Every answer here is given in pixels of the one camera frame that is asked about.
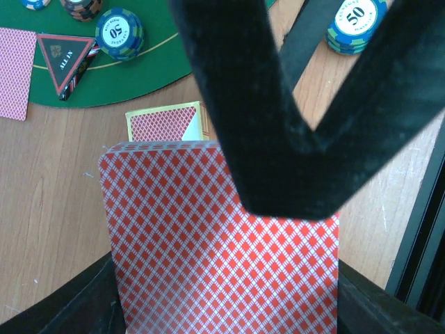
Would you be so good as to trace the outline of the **black triangular all-in button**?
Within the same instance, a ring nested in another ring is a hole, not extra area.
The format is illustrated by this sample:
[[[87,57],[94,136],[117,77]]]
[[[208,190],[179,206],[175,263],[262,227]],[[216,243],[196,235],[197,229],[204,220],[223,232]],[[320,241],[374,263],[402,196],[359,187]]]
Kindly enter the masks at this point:
[[[37,38],[57,96],[66,101],[100,47],[92,37],[39,33]]]

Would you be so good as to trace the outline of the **round green poker mat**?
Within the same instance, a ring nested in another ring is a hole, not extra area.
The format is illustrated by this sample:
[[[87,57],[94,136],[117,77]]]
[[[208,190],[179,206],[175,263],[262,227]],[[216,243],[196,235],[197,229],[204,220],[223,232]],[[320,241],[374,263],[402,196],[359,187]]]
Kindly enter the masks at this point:
[[[103,11],[121,7],[136,14],[145,30],[141,53],[119,63],[99,52],[66,101],[56,93],[42,52],[37,49],[29,101],[60,108],[103,106],[154,92],[191,73],[167,1],[104,1]],[[93,36],[96,21],[72,19],[59,1],[43,10],[29,10],[20,1],[1,2],[1,26],[10,29],[74,36]]]

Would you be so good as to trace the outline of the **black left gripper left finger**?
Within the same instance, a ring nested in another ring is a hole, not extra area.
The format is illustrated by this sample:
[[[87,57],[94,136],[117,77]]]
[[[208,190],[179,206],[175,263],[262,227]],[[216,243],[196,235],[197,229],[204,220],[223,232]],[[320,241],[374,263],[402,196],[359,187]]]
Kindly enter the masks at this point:
[[[1,325],[2,333],[125,333],[111,253]]]

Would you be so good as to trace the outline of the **blue 50 chips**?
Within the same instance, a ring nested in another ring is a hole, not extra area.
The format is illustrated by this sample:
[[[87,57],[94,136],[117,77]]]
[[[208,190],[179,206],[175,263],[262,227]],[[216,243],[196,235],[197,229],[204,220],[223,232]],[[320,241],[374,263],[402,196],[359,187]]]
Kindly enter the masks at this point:
[[[99,48],[117,61],[130,61],[143,48],[145,32],[137,15],[124,8],[107,10],[98,20],[95,39]]]

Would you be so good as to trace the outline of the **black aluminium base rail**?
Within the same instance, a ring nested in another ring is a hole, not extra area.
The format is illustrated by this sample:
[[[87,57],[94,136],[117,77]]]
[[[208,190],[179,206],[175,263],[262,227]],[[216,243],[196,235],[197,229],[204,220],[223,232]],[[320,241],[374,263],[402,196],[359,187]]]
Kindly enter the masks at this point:
[[[373,160],[351,168],[336,193],[318,193],[324,212],[348,202],[444,109],[444,2],[395,1],[314,133],[324,152]],[[387,289],[432,315],[444,309],[444,133],[435,140]]]

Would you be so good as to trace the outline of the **blue orange chips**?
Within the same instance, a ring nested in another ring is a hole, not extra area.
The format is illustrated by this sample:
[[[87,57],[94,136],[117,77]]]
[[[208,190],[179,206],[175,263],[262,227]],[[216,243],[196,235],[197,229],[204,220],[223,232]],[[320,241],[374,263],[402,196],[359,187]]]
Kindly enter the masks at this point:
[[[22,5],[29,10],[45,9],[51,0],[21,0]]]

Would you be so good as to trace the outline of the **red card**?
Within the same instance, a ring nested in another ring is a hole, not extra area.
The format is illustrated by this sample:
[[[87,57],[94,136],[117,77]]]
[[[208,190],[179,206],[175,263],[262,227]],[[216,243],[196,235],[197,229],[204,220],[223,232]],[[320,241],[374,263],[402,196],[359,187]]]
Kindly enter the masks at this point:
[[[37,35],[1,28],[1,116],[26,120]]]

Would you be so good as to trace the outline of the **yellow red card box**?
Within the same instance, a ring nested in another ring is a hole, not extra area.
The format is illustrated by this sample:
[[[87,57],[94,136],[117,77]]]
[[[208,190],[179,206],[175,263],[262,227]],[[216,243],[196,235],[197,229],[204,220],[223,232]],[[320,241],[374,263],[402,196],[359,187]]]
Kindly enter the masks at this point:
[[[129,141],[208,141],[204,105],[187,102],[125,113]]]

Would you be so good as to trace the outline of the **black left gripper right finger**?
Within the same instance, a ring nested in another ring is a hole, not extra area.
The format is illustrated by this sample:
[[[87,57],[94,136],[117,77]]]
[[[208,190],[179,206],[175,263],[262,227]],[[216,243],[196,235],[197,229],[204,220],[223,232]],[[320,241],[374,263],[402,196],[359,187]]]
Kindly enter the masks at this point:
[[[444,325],[339,261],[338,333],[443,333]]]

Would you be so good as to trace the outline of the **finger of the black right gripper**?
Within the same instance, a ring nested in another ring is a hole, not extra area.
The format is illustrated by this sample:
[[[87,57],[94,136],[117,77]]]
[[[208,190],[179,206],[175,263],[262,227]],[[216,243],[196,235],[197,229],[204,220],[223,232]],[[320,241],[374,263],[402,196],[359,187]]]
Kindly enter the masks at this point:
[[[444,2],[395,1],[316,129],[293,89],[339,1],[305,1],[277,47],[263,1],[170,9],[243,206],[320,220],[444,108]]]

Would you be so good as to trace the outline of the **brown chips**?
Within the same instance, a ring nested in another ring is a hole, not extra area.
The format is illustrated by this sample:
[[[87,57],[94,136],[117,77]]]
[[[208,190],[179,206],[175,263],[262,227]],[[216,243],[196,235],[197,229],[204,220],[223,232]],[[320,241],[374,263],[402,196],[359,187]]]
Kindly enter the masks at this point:
[[[60,0],[60,3],[68,14],[80,22],[94,19],[103,6],[102,0]]]

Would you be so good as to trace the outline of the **blue 50 chip stack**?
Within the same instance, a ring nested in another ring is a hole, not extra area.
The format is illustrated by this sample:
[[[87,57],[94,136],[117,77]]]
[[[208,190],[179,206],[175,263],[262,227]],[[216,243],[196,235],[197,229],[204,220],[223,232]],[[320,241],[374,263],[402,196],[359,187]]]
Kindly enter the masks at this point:
[[[325,32],[328,47],[342,55],[363,52],[386,12],[385,0],[344,1]]]

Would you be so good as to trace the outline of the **red playing card deck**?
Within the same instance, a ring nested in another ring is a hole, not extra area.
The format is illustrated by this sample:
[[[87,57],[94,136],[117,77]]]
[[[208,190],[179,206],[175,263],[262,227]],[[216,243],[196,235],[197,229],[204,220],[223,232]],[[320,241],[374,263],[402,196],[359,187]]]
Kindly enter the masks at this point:
[[[121,143],[98,167],[128,333],[336,333],[338,216],[247,213],[214,142]]]

